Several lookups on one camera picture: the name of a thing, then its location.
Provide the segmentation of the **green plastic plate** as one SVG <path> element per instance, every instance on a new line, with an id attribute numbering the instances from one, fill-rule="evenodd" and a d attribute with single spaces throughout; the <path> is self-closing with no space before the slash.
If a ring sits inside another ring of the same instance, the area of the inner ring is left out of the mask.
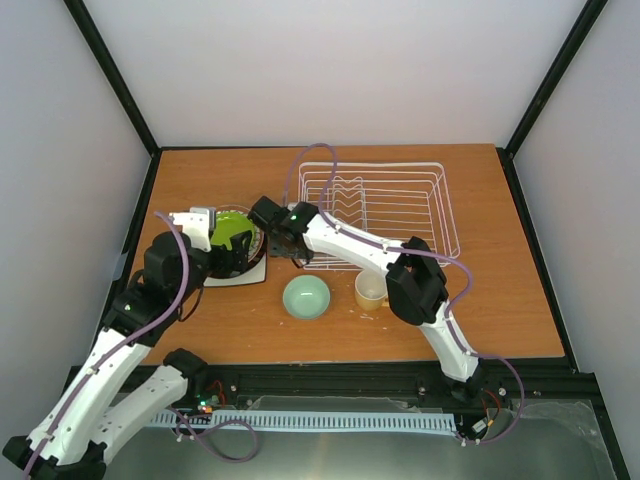
<path id="1" fill-rule="evenodd" d="M 255 227 L 246 213 L 237 210 L 222 210 L 216 212 L 216 226 L 210 237 L 212 246 L 226 246 L 231 248 L 230 237 L 245 230 L 253 233 L 255 240 Z"/>

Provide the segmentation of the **light green ceramic bowl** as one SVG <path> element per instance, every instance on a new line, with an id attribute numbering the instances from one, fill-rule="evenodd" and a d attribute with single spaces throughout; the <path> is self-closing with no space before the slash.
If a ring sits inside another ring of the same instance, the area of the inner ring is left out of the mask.
<path id="1" fill-rule="evenodd" d="M 328 285 L 314 275 L 299 275 L 285 287 L 282 302 L 289 315 L 300 320 L 314 320 L 328 309 L 331 293 Z"/>

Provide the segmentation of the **yellow ceramic mug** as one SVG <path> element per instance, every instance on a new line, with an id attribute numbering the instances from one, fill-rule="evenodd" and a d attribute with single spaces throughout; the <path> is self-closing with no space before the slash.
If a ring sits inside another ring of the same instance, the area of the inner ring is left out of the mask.
<path id="1" fill-rule="evenodd" d="M 363 270 L 355 278 L 355 300 L 365 311 L 388 306 L 386 281 L 375 272 Z"/>

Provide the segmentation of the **white wire dish rack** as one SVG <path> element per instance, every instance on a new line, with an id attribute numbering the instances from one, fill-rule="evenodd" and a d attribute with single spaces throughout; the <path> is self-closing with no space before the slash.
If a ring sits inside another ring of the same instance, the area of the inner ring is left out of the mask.
<path id="1" fill-rule="evenodd" d="M 461 253 L 445 168 L 438 162 L 305 161 L 300 201 L 320 204 L 335 219 L 405 242 L 413 236 L 450 258 Z"/>

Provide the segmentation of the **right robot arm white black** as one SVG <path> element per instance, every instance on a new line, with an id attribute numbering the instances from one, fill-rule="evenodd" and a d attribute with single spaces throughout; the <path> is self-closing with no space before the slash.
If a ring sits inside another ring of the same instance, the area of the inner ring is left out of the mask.
<path id="1" fill-rule="evenodd" d="M 383 282 L 393 314 L 418 328 L 436 353 L 451 396 L 467 403 L 478 395 L 481 360 L 454 317 L 457 300 L 449 298 L 440 266 L 445 256 L 416 236 L 406 242 L 380 237 L 306 202 L 288 208 L 263 196 L 248 218 L 276 247 L 277 256 L 309 261 L 326 254 L 374 274 Z"/>

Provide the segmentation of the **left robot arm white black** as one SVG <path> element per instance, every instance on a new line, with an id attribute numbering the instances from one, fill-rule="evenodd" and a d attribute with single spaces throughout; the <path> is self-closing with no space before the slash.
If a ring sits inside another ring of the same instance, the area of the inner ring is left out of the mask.
<path id="1" fill-rule="evenodd" d="M 82 368 L 48 416 L 2 454 L 29 479 L 101 479 L 119 451 L 152 418 L 208 390 L 207 364 L 179 348 L 118 404 L 112 401 L 164 332 L 184 317 L 183 304 L 209 277 L 229 277 L 248 264 L 250 234 L 230 245 L 196 247 L 184 233 L 158 235 L 144 267 L 113 301 Z"/>

